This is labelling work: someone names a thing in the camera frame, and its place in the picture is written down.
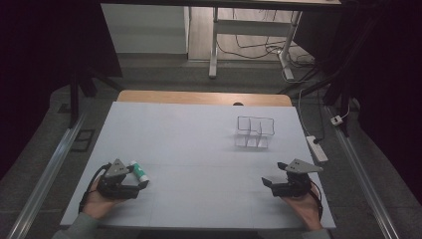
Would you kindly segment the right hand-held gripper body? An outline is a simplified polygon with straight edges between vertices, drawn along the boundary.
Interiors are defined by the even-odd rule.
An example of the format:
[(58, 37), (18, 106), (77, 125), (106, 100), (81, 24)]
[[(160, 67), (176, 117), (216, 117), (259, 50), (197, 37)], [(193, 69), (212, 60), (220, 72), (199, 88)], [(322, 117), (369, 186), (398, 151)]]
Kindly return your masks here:
[(300, 197), (306, 195), (312, 189), (310, 173), (321, 172), (320, 166), (295, 158), (286, 168), (287, 182), (274, 183), (275, 188), (271, 189), (274, 196), (279, 197)]

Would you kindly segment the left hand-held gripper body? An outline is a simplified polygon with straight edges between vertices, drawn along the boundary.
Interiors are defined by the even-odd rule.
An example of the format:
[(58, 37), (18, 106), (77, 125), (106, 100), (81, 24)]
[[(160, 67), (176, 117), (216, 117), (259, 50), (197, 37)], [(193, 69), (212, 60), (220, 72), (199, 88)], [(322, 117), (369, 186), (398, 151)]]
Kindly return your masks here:
[(137, 185), (123, 185), (129, 174), (127, 166), (120, 159), (110, 163), (105, 173), (100, 177), (97, 191), (109, 199), (134, 199), (137, 197)]

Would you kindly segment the white and green tube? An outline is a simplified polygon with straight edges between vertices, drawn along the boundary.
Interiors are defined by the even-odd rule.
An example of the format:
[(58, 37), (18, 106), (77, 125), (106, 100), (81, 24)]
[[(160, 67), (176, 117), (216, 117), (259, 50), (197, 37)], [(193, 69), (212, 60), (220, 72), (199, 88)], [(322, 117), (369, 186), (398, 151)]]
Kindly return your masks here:
[(130, 165), (133, 167), (133, 174), (136, 176), (139, 182), (145, 182), (149, 180), (148, 176), (137, 161), (133, 160)]

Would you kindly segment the person's left hand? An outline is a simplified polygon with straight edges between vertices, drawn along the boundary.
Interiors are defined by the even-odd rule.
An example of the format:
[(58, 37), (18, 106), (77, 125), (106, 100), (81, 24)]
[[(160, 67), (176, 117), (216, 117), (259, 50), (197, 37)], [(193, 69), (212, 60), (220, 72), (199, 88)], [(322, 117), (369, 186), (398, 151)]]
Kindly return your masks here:
[(115, 206), (123, 203), (123, 199), (109, 199), (102, 197), (102, 195), (97, 191), (98, 183), (99, 180), (96, 179), (91, 186), (87, 201), (82, 210), (83, 213), (96, 220), (104, 218)]

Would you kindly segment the person's right hand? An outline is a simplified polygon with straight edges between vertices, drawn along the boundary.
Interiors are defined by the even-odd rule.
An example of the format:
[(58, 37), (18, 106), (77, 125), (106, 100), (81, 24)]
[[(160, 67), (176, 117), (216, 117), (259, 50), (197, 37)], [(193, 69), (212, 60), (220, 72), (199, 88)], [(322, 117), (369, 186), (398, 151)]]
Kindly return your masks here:
[(313, 198), (318, 197), (316, 187), (312, 186), (312, 192), (302, 197), (283, 197), (283, 200), (294, 210), (296, 215), (310, 231), (321, 230), (322, 225), (319, 219), (318, 204)]

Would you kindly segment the white power strip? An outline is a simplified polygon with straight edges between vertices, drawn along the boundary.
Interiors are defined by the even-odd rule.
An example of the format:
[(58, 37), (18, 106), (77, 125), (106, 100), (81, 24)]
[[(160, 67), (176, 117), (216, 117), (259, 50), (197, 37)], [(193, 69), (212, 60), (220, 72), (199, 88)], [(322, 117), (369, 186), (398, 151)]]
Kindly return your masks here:
[(308, 145), (311, 149), (311, 151), (314, 153), (314, 156), (316, 157), (318, 162), (327, 162), (328, 158), (326, 154), (324, 153), (322, 147), (319, 144), (319, 140), (313, 136), (309, 135), (306, 137), (306, 140), (308, 142)]

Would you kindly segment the clear acrylic organizer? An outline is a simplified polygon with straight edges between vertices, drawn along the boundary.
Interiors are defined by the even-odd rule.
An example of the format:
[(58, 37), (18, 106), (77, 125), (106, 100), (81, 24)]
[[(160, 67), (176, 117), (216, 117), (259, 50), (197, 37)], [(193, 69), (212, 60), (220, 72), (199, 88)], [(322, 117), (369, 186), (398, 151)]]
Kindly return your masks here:
[(268, 148), (275, 135), (275, 121), (271, 118), (237, 117), (235, 145)]

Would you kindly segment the black metal stand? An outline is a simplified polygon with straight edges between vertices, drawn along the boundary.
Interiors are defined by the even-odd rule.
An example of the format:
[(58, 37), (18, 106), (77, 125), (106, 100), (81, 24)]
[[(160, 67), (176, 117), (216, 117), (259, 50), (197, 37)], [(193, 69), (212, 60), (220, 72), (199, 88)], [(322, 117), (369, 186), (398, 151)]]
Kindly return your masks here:
[(294, 24), (294, 40), (298, 40), (300, 46), (316, 54), (316, 62), (303, 77), (295, 80), (291, 87), (280, 90), (280, 94), (286, 94), (323, 71), (323, 80), (305, 88), (301, 93), (296, 93), (296, 97), (303, 97), (328, 86), (322, 101), (326, 106), (331, 106), (341, 98), (339, 114), (343, 123), (339, 127), (348, 135), (347, 116), (352, 68), (356, 65), (358, 54), (378, 19), (379, 16), (373, 10), (301, 12), (298, 22)]
[(95, 87), (94, 79), (100, 80), (119, 93), (124, 91), (123, 86), (92, 67), (86, 67), (83, 70), (73, 70), (70, 76), (71, 116), (69, 128), (74, 128), (76, 126), (80, 116), (79, 90), (82, 90), (83, 94), (88, 98), (92, 98), (96, 95), (97, 88)]

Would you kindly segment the wooden table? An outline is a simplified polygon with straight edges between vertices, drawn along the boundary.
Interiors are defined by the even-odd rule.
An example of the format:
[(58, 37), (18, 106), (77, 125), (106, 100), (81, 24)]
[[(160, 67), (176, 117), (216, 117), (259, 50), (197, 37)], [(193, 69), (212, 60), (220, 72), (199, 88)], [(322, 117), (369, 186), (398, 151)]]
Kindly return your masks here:
[(159, 103), (188, 105), (233, 106), (240, 103), (247, 107), (291, 107), (292, 101), (286, 95), (197, 93), (169, 91), (125, 90), (119, 93), (118, 102)]

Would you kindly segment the white standing desk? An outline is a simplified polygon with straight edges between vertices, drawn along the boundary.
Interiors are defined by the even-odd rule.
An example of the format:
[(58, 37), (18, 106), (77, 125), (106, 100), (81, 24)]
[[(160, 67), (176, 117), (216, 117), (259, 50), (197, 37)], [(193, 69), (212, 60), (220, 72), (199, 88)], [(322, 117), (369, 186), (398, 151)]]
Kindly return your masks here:
[[(278, 54), (284, 73), (289, 79), (293, 78), (292, 71), (287, 65), (286, 55), (293, 41), (298, 22), (304, 11), (336, 11), (344, 4), (340, 0), (100, 0), (106, 4), (150, 5), (150, 6), (183, 6), (183, 7), (211, 7), (213, 9), (212, 45), (209, 65), (209, 78), (215, 79), (217, 74), (217, 36), (250, 35), (286, 37), (287, 42)], [(258, 22), (242, 20), (221, 20), (218, 10), (221, 8), (236, 9), (264, 9), (293, 11), (291, 23)]]

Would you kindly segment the black floor frame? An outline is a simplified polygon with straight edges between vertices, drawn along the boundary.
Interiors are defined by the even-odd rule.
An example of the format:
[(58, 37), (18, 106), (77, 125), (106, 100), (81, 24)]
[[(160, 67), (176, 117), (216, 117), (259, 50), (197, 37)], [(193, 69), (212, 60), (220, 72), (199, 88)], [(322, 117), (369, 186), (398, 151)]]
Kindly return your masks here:
[(81, 129), (75, 138), (71, 151), (72, 152), (87, 152), (94, 139), (94, 129)]

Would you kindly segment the aluminium rail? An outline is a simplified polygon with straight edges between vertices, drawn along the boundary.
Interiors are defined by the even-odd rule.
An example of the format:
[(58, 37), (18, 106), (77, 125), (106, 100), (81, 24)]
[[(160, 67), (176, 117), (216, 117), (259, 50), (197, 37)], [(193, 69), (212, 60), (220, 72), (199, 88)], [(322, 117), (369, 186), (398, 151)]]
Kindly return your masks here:
[(65, 131), (6, 239), (25, 239), (86, 117), (86, 113), (81, 113), (74, 125)]
[(369, 177), (368, 172), (364, 168), (360, 156), (358, 155), (355, 146), (351, 139), (346, 136), (339, 126), (329, 124), (334, 130), (334, 133), (344, 151), (350, 167), (356, 176), (356, 180), (365, 196), (366, 202), (372, 211), (372, 214), (377, 221), (378, 227), (381, 230), (385, 239), (400, 239), (399, 233), (389, 215), (382, 199), (375, 190), (374, 184)]

